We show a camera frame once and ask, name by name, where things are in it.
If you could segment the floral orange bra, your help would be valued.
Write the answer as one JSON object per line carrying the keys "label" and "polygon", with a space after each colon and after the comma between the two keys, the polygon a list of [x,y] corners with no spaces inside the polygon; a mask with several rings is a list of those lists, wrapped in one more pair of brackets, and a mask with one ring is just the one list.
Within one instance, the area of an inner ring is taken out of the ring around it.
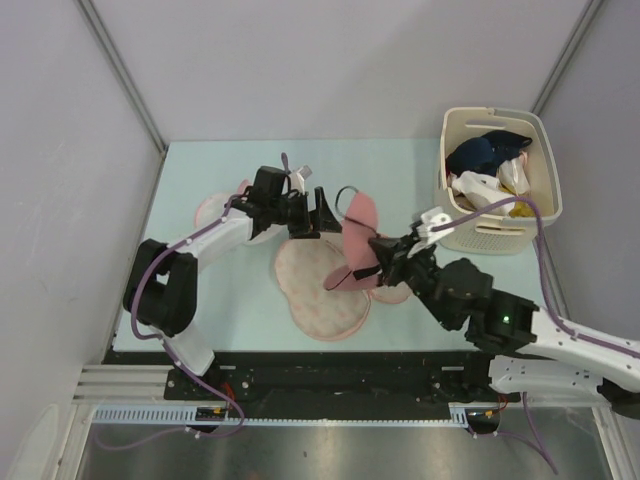
{"label": "floral orange bra", "polygon": [[319,341],[353,335],[365,323],[374,301],[394,305],[410,296],[404,283],[346,291],[349,269],[340,239],[287,240],[275,257],[274,272],[293,322]]}

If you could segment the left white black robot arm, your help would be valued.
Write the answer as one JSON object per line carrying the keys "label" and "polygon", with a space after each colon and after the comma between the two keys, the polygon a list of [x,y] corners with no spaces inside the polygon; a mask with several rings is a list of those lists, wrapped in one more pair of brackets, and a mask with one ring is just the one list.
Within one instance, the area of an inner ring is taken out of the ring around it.
{"label": "left white black robot arm", "polygon": [[223,198],[218,216],[176,242],[147,239],[137,249],[123,296],[133,335],[156,339],[175,365],[188,371],[197,398],[214,397],[220,374],[203,339],[198,312],[200,274],[240,245],[266,241],[287,230],[292,239],[318,239],[341,226],[323,188],[305,188],[311,170],[262,166],[253,181]]}

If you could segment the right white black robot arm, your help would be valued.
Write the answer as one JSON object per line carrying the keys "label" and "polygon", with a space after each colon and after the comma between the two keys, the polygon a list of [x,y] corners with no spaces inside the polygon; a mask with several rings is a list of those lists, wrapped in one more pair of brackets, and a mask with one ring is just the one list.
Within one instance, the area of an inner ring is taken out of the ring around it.
{"label": "right white black robot arm", "polygon": [[550,306],[499,290],[491,275],[462,258],[439,266],[436,247],[414,235],[368,241],[385,286],[405,283],[448,331],[463,331],[479,350],[529,355],[601,378],[597,394],[621,416],[639,417],[639,344],[558,316]]}

